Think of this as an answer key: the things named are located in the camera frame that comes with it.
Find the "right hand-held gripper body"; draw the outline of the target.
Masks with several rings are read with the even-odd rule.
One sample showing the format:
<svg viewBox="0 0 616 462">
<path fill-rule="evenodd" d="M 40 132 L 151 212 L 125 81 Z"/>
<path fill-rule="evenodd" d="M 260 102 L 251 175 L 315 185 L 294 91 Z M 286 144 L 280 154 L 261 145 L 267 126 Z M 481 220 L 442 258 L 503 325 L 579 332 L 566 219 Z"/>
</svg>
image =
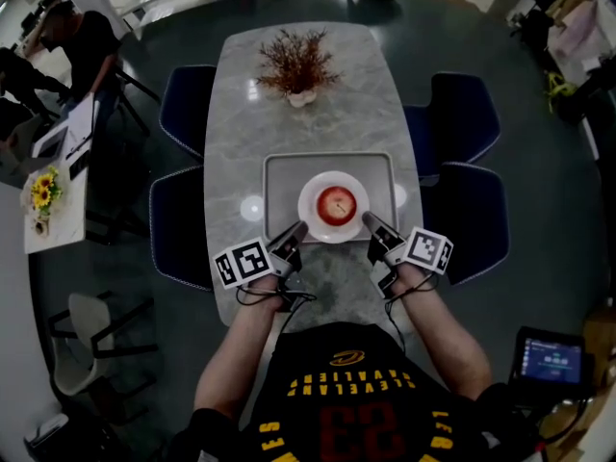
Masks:
<svg viewBox="0 0 616 462">
<path fill-rule="evenodd" d="M 444 235 L 415 226 L 403 244 L 386 248 L 371 237 L 368 258 L 372 263 L 370 279 L 379 295 L 391 299 L 391 287 L 398 279 L 398 266 L 408 263 L 428 273 L 446 272 L 453 243 Z"/>
</svg>

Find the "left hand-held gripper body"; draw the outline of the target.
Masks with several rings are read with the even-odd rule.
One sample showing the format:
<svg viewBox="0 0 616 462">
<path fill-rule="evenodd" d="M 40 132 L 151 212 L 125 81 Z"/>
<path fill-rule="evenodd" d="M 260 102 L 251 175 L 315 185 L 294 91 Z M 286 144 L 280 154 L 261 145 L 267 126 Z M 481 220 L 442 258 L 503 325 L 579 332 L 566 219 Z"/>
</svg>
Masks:
<svg viewBox="0 0 616 462">
<path fill-rule="evenodd" d="M 236 290 L 236 300 L 242 306 L 280 297 L 280 311 L 294 312 L 303 298 L 286 281 L 301 269 L 299 248 L 290 257 L 276 257 L 269 254 L 267 246 L 262 238 L 255 238 L 223 250 L 213 258 L 218 278 L 224 290 Z"/>
</svg>

